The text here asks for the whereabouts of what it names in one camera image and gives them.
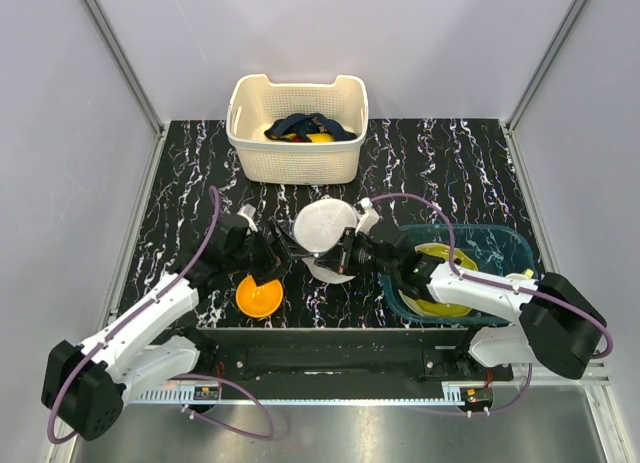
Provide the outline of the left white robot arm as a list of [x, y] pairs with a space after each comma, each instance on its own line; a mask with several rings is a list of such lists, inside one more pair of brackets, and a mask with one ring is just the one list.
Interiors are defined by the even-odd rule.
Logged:
[[245, 273], [257, 284], [275, 282], [306, 254], [275, 220], [260, 230], [240, 213], [215, 216], [195, 253], [140, 301], [81, 343], [63, 340], [50, 351], [41, 396], [49, 420], [95, 440], [128, 403], [164, 381], [220, 375], [214, 341], [171, 324], [211, 295], [219, 276]]

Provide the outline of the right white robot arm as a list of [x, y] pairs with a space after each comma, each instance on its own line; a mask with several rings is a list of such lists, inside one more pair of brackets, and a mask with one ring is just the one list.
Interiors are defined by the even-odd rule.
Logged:
[[579, 380], [606, 338], [606, 321], [563, 275], [540, 279], [499, 276], [466, 269], [448, 256], [426, 254], [398, 229], [375, 225], [366, 233], [346, 228], [314, 262], [340, 275], [375, 272], [414, 300], [457, 304], [506, 321], [483, 327], [454, 354], [454, 367], [476, 379], [501, 364], [539, 363], [556, 375]]

